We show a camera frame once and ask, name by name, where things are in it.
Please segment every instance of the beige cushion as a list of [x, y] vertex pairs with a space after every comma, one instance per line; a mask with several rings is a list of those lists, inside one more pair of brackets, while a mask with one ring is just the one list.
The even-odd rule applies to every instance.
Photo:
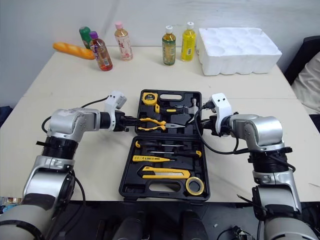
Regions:
[[309, 114], [320, 114], [320, 52], [304, 66], [292, 89]]

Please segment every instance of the white bottle cap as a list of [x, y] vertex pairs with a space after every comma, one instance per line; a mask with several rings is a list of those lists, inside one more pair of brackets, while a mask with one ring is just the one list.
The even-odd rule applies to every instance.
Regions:
[[172, 30], [173, 30], [173, 29], [174, 29], [173, 26], [168, 25], [168, 26], [165, 27], [165, 33], [167, 33], [167, 34], [172, 34]]
[[186, 29], [194, 29], [195, 24], [192, 21], [186, 23]]

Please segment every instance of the white table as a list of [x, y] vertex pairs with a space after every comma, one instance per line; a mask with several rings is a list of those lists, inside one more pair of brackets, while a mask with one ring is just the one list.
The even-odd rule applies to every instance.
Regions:
[[[119, 60], [115, 47], [110, 47], [109, 52], [114, 64], [110, 72], [100, 71], [95, 61], [63, 53], [52, 56], [0, 129], [0, 196], [22, 196], [35, 157], [42, 151], [35, 143], [46, 138], [41, 123], [56, 109], [78, 107], [120, 90], [128, 98], [121, 110], [136, 116], [142, 89], [168, 89], [200, 91], [203, 102], [212, 93], [223, 92], [233, 111], [277, 117], [283, 126], [286, 146], [293, 148], [287, 156], [297, 168], [294, 176], [300, 200], [319, 200], [320, 135], [278, 67], [268, 74], [203, 76], [197, 58], [192, 62], [177, 59], [174, 66], [162, 65], [160, 47], [135, 47], [134, 60], [130, 62]], [[91, 107], [104, 110], [101, 102]], [[210, 114], [205, 111], [203, 118]], [[87, 200], [123, 199], [118, 188], [135, 135], [133, 128], [130, 132], [100, 130], [84, 134], [74, 169]], [[204, 138], [221, 150], [230, 150], [235, 141], [231, 137], [211, 136], [209, 131]], [[245, 147], [244, 141], [240, 141], [239, 147]], [[240, 202], [236, 194], [251, 198], [255, 183], [247, 158], [248, 154], [218, 155], [206, 149], [209, 202]], [[72, 199], [82, 199], [77, 187]]]

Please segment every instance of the white wall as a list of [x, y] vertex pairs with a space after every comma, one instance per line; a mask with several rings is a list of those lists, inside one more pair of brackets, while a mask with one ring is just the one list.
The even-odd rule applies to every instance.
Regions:
[[16, 105], [54, 53], [53, 42], [81, 45], [78, 29], [89, 26], [115, 46], [117, 20], [134, 46], [160, 46], [168, 24], [181, 45], [187, 21], [258, 27], [282, 51], [284, 71], [303, 38], [320, 35], [320, 0], [0, 0], [0, 106]]

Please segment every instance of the black plastic toolbox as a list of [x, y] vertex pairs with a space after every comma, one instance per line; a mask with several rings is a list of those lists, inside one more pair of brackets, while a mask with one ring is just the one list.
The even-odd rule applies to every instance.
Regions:
[[[180, 199], [193, 203], [204, 202], [210, 197], [209, 178], [207, 171], [205, 147], [200, 141], [195, 126], [195, 121], [187, 123], [194, 115], [183, 114], [160, 114], [155, 112], [154, 105], [145, 105], [143, 103], [144, 93], [157, 94], [157, 104], [160, 108], [181, 108], [192, 107], [192, 99], [196, 99], [196, 105], [202, 106], [201, 93], [197, 91], [170, 91], [170, 90], [154, 90], [145, 89], [141, 91], [137, 118], [152, 118], [158, 121], [166, 121], [167, 123], [184, 125], [180, 128], [167, 128], [165, 130], [156, 129], [152, 131], [144, 131], [135, 127], [138, 136], [134, 137], [131, 143], [128, 158], [123, 171], [119, 193], [124, 196], [126, 201], [136, 201], [138, 198], [167, 198]], [[157, 126], [153, 122], [143, 122], [141, 127], [152, 128]], [[163, 145], [184, 145], [183, 147], [174, 146], [148, 146], [137, 147], [136, 142], [152, 141]], [[189, 157], [172, 155], [170, 153], [150, 153], [150, 151], [173, 152], [174, 150], [194, 150], [201, 151], [201, 157]], [[134, 162], [133, 156], [157, 156], [161, 158], [171, 159], [166, 162], [150, 162], [139, 161]], [[153, 168], [169, 168], [188, 170], [190, 177], [197, 177], [204, 184], [203, 193], [200, 195], [192, 195], [186, 189], [187, 179], [145, 179], [142, 178], [142, 169], [145, 166]], [[200, 186], [195, 184], [195, 191]]]

